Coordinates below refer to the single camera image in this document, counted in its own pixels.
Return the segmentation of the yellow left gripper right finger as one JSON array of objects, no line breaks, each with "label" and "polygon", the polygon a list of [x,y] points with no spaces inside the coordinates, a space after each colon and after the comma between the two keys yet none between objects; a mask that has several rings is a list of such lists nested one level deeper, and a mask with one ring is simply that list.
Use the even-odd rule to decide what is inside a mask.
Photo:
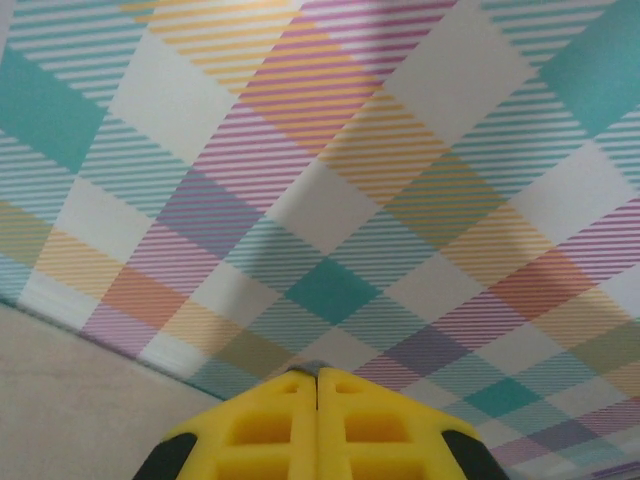
[{"label": "yellow left gripper right finger", "polygon": [[316,381],[319,479],[508,477],[466,421],[342,370]]}]

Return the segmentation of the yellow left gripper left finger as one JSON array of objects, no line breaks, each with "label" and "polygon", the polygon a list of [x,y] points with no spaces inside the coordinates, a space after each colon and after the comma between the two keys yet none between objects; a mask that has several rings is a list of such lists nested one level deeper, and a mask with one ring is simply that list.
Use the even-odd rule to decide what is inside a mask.
[{"label": "yellow left gripper left finger", "polygon": [[171,429],[136,479],[315,479],[317,382],[290,370]]}]

